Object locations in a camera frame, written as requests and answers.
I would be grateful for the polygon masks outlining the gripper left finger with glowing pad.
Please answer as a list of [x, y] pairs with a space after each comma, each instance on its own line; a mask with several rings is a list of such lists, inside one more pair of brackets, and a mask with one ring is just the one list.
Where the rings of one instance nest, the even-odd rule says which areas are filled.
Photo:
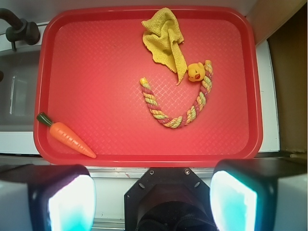
[[95, 183], [82, 165], [0, 167], [2, 231], [90, 231]]

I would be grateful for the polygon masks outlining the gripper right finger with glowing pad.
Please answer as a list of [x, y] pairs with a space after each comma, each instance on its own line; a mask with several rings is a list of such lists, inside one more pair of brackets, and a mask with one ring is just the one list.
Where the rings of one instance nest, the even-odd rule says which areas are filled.
[[210, 205], [220, 231], [306, 231], [307, 160], [221, 160], [210, 182]]

